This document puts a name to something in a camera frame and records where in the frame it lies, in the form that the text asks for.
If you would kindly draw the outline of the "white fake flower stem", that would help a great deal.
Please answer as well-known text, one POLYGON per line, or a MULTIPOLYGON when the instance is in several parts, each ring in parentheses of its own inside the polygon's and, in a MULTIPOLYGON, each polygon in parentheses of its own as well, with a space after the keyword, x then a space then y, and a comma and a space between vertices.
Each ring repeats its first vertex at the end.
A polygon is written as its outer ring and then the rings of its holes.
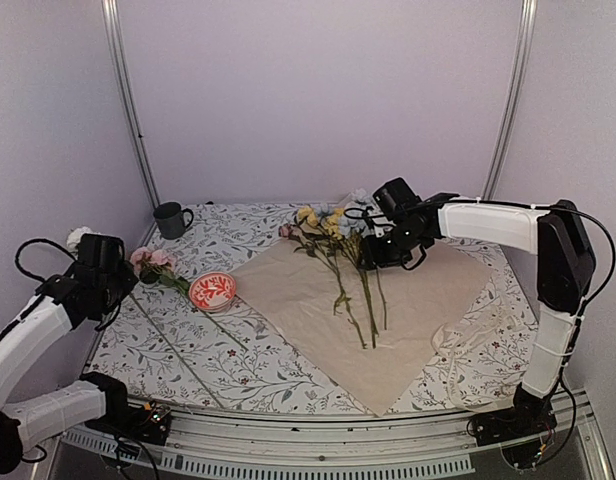
MULTIPOLYGON (((86 260, 90 258, 92 262, 96 265, 102 263, 99 260, 100 253, 102 252, 103 244, 105 240, 109 240, 113 243, 112 251, 113 254, 119 256, 121 260, 119 261, 122 265, 126 264, 125 253, 124 253, 124 245, 123 241, 117 237, 110 237, 106 235, 101 235, 99 233, 93 232, 88 227, 79 227, 73 230, 67 237, 66 246, 70 255, 73 255, 76 260, 79 260, 82 263, 86 263, 86 260)), ((117 260, 113 261, 114 265, 119 263, 117 260)), ((222 407, 222 404, 218 400, 218 398, 214 395, 211 389, 201 380, 199 375, 195 373, 192 367, 183 359, 183 357, 175 351, 175 347, 170 343, 170 341, 163 335, 163 332, 159 329, 159 327, 155 324, 152 318, 146 313, 145 309, 138 303, 137 299, 133 294, 130 294, 131 300, 135 303, 135 306, 138 310, 142 312, 147 321, 153 326, 155 331, 160 335, 160 338, 164 340, 172 353, 177 357, 181 366, 187 369, 190 375, 196 380, 196 382, 201 386, 201 388, 206 392, 206 394, 212 399, 212 401, 219 407, 222 407)))

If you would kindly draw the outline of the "blue fake flower stem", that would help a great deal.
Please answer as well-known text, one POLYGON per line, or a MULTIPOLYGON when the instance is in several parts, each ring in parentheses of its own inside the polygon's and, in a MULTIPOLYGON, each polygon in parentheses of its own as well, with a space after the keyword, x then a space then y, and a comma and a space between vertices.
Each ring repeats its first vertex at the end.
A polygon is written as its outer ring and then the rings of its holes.
POLYGON ((321 204, 314 211, 317 219, 316 232, 330 236, 338 249, 337 260, 343 283, 343 262, 353 267, 359 278, 369 315, 370 342, 365 341, 367 348, 368 346, 376 348, 379 329, 374 313, 370 275, 362 268, 362 240, 368 231, 363 215, 368 213, 371 207, 370 197, 361 189, 353 191, 342 206, 321 204))

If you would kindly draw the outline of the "pale pink white flower stem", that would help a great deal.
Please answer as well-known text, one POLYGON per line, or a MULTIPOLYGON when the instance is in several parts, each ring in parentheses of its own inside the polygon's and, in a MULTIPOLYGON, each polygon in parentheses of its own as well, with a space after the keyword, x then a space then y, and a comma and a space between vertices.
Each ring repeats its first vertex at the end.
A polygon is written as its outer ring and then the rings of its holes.
POLYGON ((246 351, 247 347, 225 327, 215 320, 212 313, 205 312, 195 307, 188 297, 189 288, 193 281, 186 279, 176 271, 175 257, 164 249, 151 250, 147 247, 140 247, 130 255, 130 263, 134 268, 135 274, 144 285, 155 285, 174 290, 184 302, 195 312, 201 313, 209 320, 222 334, 232 340, 241 350, 246 351))

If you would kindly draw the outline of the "yellow fake flower stem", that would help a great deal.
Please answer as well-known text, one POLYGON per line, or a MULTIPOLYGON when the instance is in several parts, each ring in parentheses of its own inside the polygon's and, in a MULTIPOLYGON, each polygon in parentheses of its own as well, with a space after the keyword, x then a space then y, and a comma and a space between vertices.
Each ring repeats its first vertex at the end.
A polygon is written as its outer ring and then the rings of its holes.
POLYGON ((338 294, 333 301, 333 313, 345 312, 359 339, 361 325, 352 310, 352 297, 344 285, 344 266, 356 272, 369 314, 372 340, 379 336, 374 313, 369 274, 362 268, 362 242, 374 232, 376 208, 369 200, 352 200, 344 206, 304 206, 288 225, 285 237, 297 244, 295 250, 320 261, 335 277, 338 294))

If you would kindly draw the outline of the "beige wrapping paper sheet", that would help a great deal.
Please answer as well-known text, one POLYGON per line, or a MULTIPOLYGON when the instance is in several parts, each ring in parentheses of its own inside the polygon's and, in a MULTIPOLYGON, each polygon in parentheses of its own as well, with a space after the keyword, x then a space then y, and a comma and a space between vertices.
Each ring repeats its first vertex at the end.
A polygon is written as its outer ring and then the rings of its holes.
POLYGON ((237 294, 327 377, 384 415, 433 357, 431 337, 463 319, 493 270, 445 244, 424 263, 371 271, 321 261, 282 240, 232 271, 237 294))

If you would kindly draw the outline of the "right arm base board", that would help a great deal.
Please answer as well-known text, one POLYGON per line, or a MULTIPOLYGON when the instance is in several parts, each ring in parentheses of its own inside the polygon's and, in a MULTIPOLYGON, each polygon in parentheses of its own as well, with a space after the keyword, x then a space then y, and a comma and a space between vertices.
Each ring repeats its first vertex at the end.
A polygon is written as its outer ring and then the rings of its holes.
POLYGON ((478 446, 515 441, 500 448, 505 462, 516 470, 535 468, 543 459, 554 439, 557 421, 552 411, 541 413, 537 419, 522 417, 514 408, 479 413, 467 423, 466 432, 478 446))

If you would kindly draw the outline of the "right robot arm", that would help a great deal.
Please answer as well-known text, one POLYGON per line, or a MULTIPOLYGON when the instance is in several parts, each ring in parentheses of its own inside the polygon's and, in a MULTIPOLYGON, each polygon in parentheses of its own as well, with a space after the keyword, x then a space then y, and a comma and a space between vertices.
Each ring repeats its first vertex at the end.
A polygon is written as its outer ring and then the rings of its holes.
POLYGON ((505 427, 525 436, 540 424, 538 401, 552 394, 577 341, 596 269, 596 257, 575 204, 552 205, 469 199, 438 193, 422 199, 401 177, 376 190, 369 204, 352 207, 349 218, 369 228, 362 241, 366 270, 418 268, 440 239, 471 239, 527 252, 537 259, 539 330, 528 369, 515 395, 521 400, 505 415, 505 427))

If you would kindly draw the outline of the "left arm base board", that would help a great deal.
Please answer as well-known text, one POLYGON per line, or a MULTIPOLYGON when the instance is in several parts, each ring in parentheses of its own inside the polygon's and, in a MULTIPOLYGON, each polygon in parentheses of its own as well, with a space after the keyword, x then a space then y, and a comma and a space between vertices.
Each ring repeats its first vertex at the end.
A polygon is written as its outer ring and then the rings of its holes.
POLYGON ((85 422, 85 426, 107 434, 118 434, 142 443, 164 446, 172 423, 171 409, 155 401, 141 406, 115 407, 103 417, 85 422))

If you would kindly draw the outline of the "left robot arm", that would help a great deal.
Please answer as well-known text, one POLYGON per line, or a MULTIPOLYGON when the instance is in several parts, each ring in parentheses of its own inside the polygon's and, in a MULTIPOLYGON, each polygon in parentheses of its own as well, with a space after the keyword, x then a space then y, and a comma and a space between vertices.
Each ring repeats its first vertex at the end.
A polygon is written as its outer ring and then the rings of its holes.
POLYGON ((0 475, 25 462, 38 443, 89 421, 116 434, 136 426, 126 385, 100 373, 83 374, 69 386, 14 404, 8 398, 39 358, 87 320, 104 330, 138 279, 122 239, 83 234, 71 264, 48 277, 22 273, 38 286, 26 306, 0 332, 0 475))

